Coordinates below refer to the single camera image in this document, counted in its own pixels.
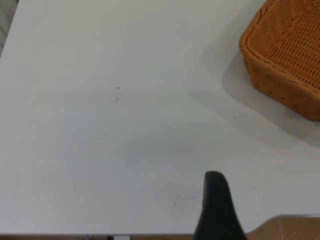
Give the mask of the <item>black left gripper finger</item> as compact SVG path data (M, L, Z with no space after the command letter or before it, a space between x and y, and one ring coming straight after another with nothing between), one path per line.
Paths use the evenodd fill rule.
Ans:
M202 211L194 232L194 239L245 240L246 238L225 176L218 171L206 172Z

